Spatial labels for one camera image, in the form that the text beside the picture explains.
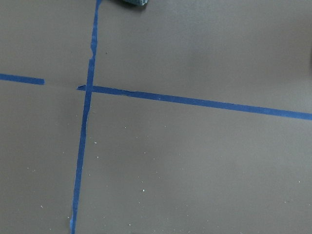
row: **blue object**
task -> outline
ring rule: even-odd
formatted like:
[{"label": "blue object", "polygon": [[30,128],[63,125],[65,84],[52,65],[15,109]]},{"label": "blue object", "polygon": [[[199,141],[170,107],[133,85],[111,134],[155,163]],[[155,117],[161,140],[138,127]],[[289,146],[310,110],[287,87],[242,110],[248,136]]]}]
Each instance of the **blue object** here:
[{"label": "blue object", "polygon": [[7,74],[0,74],[1,80],[8,80],[8,81],[15,81],[21,83],[29,83],[29,84],[44,84],[44,79],[39,78],[32,78],[32,77],[20,77],[20,76],[13,76]]},{"label": "blue object", "polygon": [[148,0],[124,0],[126,2],[132,3],[134,5],[143,6]]},{"label": "blue object", "polygon": [[73,213],[72,213],[72,218],[70,220],[70,233],[71,234],[75,234],[75,230],[76,230],[81,174],[82,174],[84,149],[85,149],[86,136],[87,136],[87,120],[88,120],[88,115],[89,115],[90,106],[91,106],[94,67],[96,63],[96,54],[97,54],[97,45],[98,45],[98,8],[100,4],[101,4],[101,0],[97,0],[96,10],[94,14],[94,21],[93,21],[92,39],[91,39],[91,50],[92,50],[93,55],[92,55],[92,58],[89,59],[87,85],[85,86],[86,93],[85,93],[85,98],[84,98],[80,142],[79,142],[77,167],[76,167],[76,178],[75,178],[74,195],[73,195]]},{"label": "blue object", "polygon": [[[77,89],[85,91],[86,85],[79,86]],[[196,98],[177,97],[177,96],[145,93],[145,92],[138,92],[138,91],[127,91],[127,90],[113,89],[113,88],[101,87],[101,86],[93,86],[92,92],[102,93],[102,94],[112,94],[112,95],[124,95],[128,97],[133,97],[133,98],[142,98],[142,99],[149,99],[149,100],[156,100],[156,101],[167,101],[167,102],[181,103],[181,104],[194,105],[194,106],[212,107],[212,108],[232,110],[232,111],[243,111],[243,112],[256,113],[256,114],[262,114],[262,115],[312,120],[311,113],[279,110],[279,109],[272,109],[272,108],[259,107],[259,106],[247,106],[247,105],[240,105],[240,104],[234,104],[234,103],[228,103],[228,102],[201,100],[201,99],[196,99]]]}]

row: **tape strip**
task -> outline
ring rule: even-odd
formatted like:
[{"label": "tape strip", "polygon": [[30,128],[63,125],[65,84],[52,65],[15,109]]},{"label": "tape strip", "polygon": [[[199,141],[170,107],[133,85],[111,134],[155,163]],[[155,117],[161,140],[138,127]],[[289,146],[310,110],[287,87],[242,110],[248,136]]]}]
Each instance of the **tape strip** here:
[{"label": "tape strip", "polygon": [[39,84],[39,85],[44,84],[44,79],[32,78],[32,77],[20,77],[20,76],[7,75],[7,74],[0,74],[0,79],[7,80],[7,81],[28,83],[28,84]]},{"label": "tape strip", "polygon": [[[82,85],[82,86],[79,86],[77,89],[84,91],[86,90],[86,86]],[[177,97],[177,96],[153,94],[153,93],[145,93],[145,92],[137,92],[137,91],[132,92],[132,91],[127,91],[127,90],[113,89],[113,88],[100,87],[100,86],[93,86],[92,92],[112,94],[112,95],[125,95],[125,96],[133,97],[133,98],[143,98],[143,99],[150,99],[150,100],[157,100],[157,101],[175,102],[175,103],[182,103],[182,104],[187,104],[187,105],[205,106],[205,107],[226,109],[226,110],[232,110],[232,111],[243,111],[243,112],[250,112],[250,113],[270,115],[270,116],[280,116],[280,117],[312,120],[312,114],[310,113],[286,111],[286,110],[279,110],[279,109],[272,109],[272,108],[258,107],[258,106],[247,106],[247,105],[233,104],[233,103],[227,103],[227,102],[202,100],[202,99],[196,99],[196,98]]]},{"label": "tape strip", "polygon": [[89,59],[87,85],[85,87],[86,93],[85,93],[85,98],[84,98],[83,116],[82,116],[79,150],[78,150],[78,158],[77,158],[77,168],[76,168],[76,179],[75,179],[74,194],[73,194],[73,214],[72,214],[72,218],[70,221],[70,229],[71,229],[70,233],[71,234],[75,234],[75,230],[76,230],[81,174],[82,174],[84,149],[85,149],[86,135],[87,135],[87,121],[88,121],[88,115],[89,115],[90,105],[91,105],[94,67],[95,67],[95,62],[96,62],[96,53],[97,53],[97,45],[98,45],[98,8],[99,8],[100,3],[101,3],[101,0],[97,0],[95,15],[94,15],[94,22],[93,22],[93,31],[92,31],[92,40],[91,40],[91,50],[92,50],[93,56],[92,58]]}]

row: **gray floor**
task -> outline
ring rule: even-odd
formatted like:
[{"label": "gray floor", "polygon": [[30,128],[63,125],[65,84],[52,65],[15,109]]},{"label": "gray floor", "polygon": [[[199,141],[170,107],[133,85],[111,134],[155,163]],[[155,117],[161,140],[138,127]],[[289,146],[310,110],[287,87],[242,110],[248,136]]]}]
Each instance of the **gray floor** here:
[{"label": "gray floor", "polygon": [[[0,233],[69,233],[95,0],[0,8]],[[309,1],[103,0],[94,85],[312,113]],[[312,122],[92,94],[77,234],[308,234]]]}]

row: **floor surface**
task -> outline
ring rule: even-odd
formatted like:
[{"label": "floor surface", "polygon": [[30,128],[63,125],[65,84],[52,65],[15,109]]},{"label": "floor surface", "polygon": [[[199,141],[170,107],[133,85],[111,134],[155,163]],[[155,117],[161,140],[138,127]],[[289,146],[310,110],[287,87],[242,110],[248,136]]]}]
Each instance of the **floor surface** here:
[{"label": "floor surface", "polygon": [[1,0],[0,233],[311,233],[311,2],[98,2]]}]

